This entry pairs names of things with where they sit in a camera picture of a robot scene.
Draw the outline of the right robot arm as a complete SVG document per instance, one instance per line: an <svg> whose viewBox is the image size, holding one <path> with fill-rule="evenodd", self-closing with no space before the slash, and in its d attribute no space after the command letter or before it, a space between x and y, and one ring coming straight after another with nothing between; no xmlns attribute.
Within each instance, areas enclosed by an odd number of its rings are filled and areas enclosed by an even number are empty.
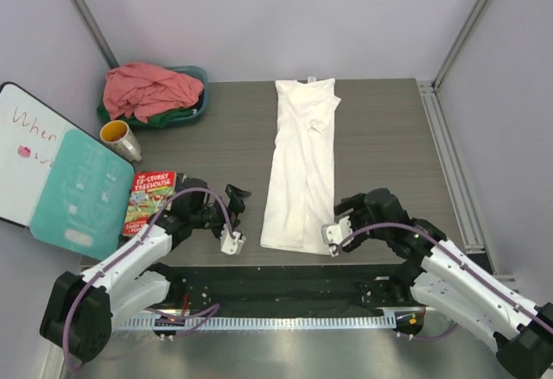
<svg viewBox="0 0 553 379"><path fill-rule="evenodd" d="M386 188L343 199L334 213L336 222L321 229L332 256L376 239L403 259L390 284L399 305L415 301L443 313L515 378L540 378L552 369L551 303L538 305L510 289L429 221L410 217Z"/></svg>

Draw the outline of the yellow inside mug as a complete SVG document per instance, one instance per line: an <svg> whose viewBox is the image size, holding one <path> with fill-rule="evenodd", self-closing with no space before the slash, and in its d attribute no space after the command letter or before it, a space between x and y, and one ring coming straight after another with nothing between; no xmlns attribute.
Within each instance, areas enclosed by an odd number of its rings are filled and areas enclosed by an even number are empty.
<svg viewBox="0 0 553 379"><path fill-rule="evenodd" d="M129 162L142 160L142 148L130 129L122 120L106 123L100 131L101 142Z"/></svg>

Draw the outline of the left corner aluminium post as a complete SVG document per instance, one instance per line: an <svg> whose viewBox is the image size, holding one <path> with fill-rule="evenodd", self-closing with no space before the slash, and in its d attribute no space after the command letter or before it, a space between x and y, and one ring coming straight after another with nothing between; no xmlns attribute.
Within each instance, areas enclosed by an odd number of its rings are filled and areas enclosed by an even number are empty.
<svg viewBox="0 0 553 379"><path fill-rule="evenodd" d="M92 41L96 45L107 66L110 69L119 66L118 60L112 52L111 47L109 46L108 41L106 40L93 13L87 5L86 0L70 0L70 2L76 9L80 20L83 22L88 34L91 36Z"/></svg>

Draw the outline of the white t shirt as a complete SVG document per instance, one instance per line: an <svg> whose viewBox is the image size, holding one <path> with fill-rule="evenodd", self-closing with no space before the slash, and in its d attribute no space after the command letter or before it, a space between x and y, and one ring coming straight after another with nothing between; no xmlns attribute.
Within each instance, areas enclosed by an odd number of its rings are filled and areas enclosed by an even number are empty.
<svg viewBox="0 0 553 379"><path fill-rule="evenodd" d="M275 148L260 246L328 256L334 221L335 79L278 80Z"/></svg>

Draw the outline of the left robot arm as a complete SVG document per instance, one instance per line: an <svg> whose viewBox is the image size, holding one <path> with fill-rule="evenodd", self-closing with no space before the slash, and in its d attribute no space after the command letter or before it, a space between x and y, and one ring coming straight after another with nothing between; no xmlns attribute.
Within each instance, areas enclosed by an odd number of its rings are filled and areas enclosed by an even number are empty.
<svg viewBox="0 0 553 379"><path fill-rule="evenodd" d="M131 316L158 303L167 309L178 307L184 288L170 280L157 260L195 230L211 231L222 253L239 254L245 242L238 230L239 216L251 192L227 185L225 193L227 201L204 180L186 178L180 191L124 246L79 274L65 272L55 280L40 335L59 346L65 357L87 363Z"/></svg>

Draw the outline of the corner aluminium post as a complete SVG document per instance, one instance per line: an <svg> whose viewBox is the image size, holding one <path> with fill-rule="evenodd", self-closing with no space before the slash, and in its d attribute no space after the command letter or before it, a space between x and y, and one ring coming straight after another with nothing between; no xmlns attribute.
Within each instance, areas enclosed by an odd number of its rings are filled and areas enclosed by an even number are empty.
<svg viewBox="0 0 553 379"><path fill-rule="evenodd" d="M119 66L118 60L112 52L111 47L109 46L108 41L106 40L93 13L87 5L86 0L70 0L70 2L76 9L80 20L83 22L88 34L91 36L92 41L96 45L107 66L110 69Z"/></svg>
<svg viewBox="0 0 553 379"><path fill-rule="evenodd" d="M472 33L476 30L480 20L485 15L487 8L492 1L493 0L474 1L467 18L461 25L459 33L455 37L453 44L448 50L448 53L446 54L446 57L440 65L435 79L432 82L432 88L435 92L437 92L443 85L448 73L452 69L463 48L467 45Z"/></svg>

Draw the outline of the right corner aluminium post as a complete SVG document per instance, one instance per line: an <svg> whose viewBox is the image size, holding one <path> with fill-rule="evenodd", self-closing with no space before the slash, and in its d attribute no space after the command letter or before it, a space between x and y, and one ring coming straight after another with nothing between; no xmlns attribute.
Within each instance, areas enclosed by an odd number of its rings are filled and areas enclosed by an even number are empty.
<svg viewBox="0 0 553 379"><path fill-rule="evenodd" d="M446 54L446 57L440 65L435 79L432 82L432 88L435 92L437 92L443 85L448 73L452 69L463 48L467 45L472 33L476 30L480 20L485 15L487 8L492 1L493 0L474 1L467 18L461 25L459 33L455 37L453 44L448 50L448 53Z"/></svg>

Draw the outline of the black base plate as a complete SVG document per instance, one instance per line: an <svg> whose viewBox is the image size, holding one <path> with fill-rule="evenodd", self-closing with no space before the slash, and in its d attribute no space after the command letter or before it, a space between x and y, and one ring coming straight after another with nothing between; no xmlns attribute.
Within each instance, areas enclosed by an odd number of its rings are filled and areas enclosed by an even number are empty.
<svg viewBox="0 0 553 379"><path fill-rule="evenodd" d="M217 304L220 317L345 318L417 304L396 265L155 268L170 281L160 310L196 313Z"/></svg>

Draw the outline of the whiteboard with red writing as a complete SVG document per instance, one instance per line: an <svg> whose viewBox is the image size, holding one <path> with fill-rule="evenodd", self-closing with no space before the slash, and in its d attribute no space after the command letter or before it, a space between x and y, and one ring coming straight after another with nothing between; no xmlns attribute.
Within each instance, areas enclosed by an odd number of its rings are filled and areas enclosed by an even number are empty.
<svg viewBox="0 0 553 379"><path fill-rule="evenodd" d="M1 85L1 218L27 226L74 126L13 83Z"/></svg>

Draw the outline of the teal mat sheet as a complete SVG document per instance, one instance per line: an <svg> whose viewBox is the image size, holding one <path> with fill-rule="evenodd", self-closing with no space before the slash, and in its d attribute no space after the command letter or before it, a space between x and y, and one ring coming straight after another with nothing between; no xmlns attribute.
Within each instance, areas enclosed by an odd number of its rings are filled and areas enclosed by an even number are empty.
<svg viewBox="0 0 553 379"><path fill-rule="evenodd" d="M34 238L104 260L118 248L134 167L79 129L65 133L30 220Z"/></svg>

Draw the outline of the red book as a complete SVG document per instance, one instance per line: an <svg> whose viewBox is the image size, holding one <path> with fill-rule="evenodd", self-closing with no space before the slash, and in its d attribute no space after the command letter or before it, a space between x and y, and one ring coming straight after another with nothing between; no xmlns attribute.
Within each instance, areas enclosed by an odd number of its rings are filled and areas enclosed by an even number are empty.
<svg viewBox="0 0 553 379"><path fill-rule="evenodd" d="M134 237L149 218L175 193L175 171L141 172L135 175L122 229L122 236Z"/></svg>

